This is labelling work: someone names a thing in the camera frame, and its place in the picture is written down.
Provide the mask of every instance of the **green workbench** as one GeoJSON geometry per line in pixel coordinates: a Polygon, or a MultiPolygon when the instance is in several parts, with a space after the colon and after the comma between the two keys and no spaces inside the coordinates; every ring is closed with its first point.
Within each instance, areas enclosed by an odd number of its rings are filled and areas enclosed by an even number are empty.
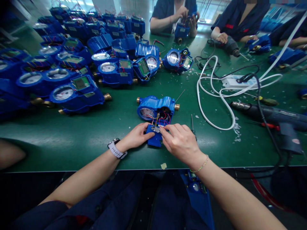
{"type": "MultiPolygon", "coordinates": [[[[207,45],[209,33],[199,33],[195,39],[178,45],[173,38],[145,34],[150,44],[154,39],[165,44],[165,47],[157,44],[162,53],[162,58],[171,48],[183,49],[188,47],[193,57],[201,54],[210,55],[212,47],[207,45]]],[[[33,46],[31,40],[31,52],[39,49],[33,46]]],[[[229,57],[223,50],[217,49],[215,55],[219,58],[221,68],[217,68],[216,74],[222,76],[245,65],[258,64],[261,67],[258,76],[261,76],[270,66],[267,58],[278,48],[274,48],[269,54],[251,56],[246,53],[243,44],[240,44],[241,52],[250,59],[243,57],[229,57]]],[[[238,74],[246,74],[253,69],[246,69],[238,74]]],[[[102,106],[97,106],[90,112],[82,115],[60,115],[57,109],[38,108],[29,111],[25,116],[5,122],[0,126],[0,137],[7,138],[19,144],[27,152],[27,158],[10,168],[9,172],[47,172],[47,171],[76,171],[95,159],[107,150],[107,144],[114,138],[123,138],[134,126],[144,122],[137,115],[137,97],[155,95],[158,98],[169,96],[178,98],[177,104],[180,110],[176,111],[172,123],[191,126],[191,114],[193,115],[194,129],[200,149],[220,167],[260,167],[272,166],[278,156],[265,128],[251,124],[250,118],[235,111],[238,130],[241,136],[234,130],[220,131],[209,125],[203,118],[197,101],[196,83],[200,70],[194,63],[191,71],[177,75],[164,67],[151,78],[147,85],[132,85],[121,89],[101,88],[102,92],[109,93],[112,101],[102,106]]],[[[297,90],[306,87],[306,73],[300,70],[292,70],[284,74],[282,80],[262,90],[262,96],[275,98],[280,102],[279,108],[292,112],[306,112],[306,101],[297,97],[297,90]]],[[[203,81],[203,86],[211,91],[209,81],[203,81]]],[[[215,82],[216,88],[221,88],[221,83],[215,82]]],[[[200,92],[201,104],[204,113],[217,126],[228,128],[231,125],[231,117],[220,98],[211,97],[200,92]]],[[[249,96],[237,96],[227,101],[242,101],[254,103],[249,96]]],[[[307,134],[298,134],[303,149],[307,150],[307,134]]],[[[143,146],[129,151],[128,156],[120,162],[118,170],[136,169],[161,169],[161,164],[166,163],[168,169],[186,168],[187,166],[173,157],[167,149],[143,146]]],[[[303,156],[294,156],[291,165],[307,165],[303,156]]]]}

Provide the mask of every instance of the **electric screwdriver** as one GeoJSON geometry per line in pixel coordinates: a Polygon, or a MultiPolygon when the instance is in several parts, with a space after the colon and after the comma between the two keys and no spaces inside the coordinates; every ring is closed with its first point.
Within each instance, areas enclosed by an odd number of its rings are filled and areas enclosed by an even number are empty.
{"type": "Polygon", "coordinates": [[[230,55],[233,55],[235,57],[240,57],[240,51],[239,51],[239,47],[238,47],[238,44],[237,42],[231,37],[231,36],[228,36],[227,38],[227,43],[224,44],[224,43],[221,43],[219,41],[216,41],[216,40],[213,40],[213,39],[209,39],[207,41],[207,43],[210,45],[210,46],[214,46],[213,43],[215,43],[215,47],[217,48],[222,48],[224,49],[228,54],[230,55]]]}
{"type": "MultiPolygon", "coordinates": [[[[262,121],[258,105],[239,102],[231,102],[230,105],[246,115],[262,121]]],[[[304,154],[295,130],[307,131],[307,116],[269,106],[261,106],[261,110],[267,123],[280,127],[280,149],[293,154],[304,154]]]]}

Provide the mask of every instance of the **power strip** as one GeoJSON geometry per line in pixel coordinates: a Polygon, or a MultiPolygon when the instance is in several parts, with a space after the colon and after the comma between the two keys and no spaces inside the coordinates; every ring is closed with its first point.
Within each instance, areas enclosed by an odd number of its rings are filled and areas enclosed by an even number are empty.
{"type": "Polygon", "coordinates": [[[255,78],[248,80],[248,82],[238,83],[237,79],[240,79],[243,75],[229,75],[222,79],[223,86],[225,88],[237,88],[237,89],[245,89],[248,86],[257,84],[255,78]]]}

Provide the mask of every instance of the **white watch strap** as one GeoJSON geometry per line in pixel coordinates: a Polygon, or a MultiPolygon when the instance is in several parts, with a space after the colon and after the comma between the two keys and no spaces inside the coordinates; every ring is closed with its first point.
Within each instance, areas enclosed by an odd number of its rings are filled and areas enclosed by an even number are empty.
{"type": "Polygon", "coordinates": [[[119,159],[123,159],[123,158],[127,155],[127,153],[128,153],[127,151],[124,152],[124,153],[120,152],[120,151],[116,148],[114,142],[112,142],[112,143],[109,145],[109,149],[111,150],[111,153],[113,153],[114,156],[116,156],[116,157],[119,158],[119,159]]]}

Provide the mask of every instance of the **bracelet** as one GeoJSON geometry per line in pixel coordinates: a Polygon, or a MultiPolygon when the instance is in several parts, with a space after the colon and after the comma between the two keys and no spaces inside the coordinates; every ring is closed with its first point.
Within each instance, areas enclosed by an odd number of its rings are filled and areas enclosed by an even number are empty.
{"type": "Polygon", "coordinates": [[[196,171],[194,171],[194,172],[190,169],[190,172],[191,172],[191,173],[199,172],[199,171],[205,166],[205,164],[208,162],[208,160],[209,160],[209,156],[207,155],[207,160],[206,160],[205,163],[202,165],[202,167],[200,167],[199,170],[196,170],[196,171]]]}

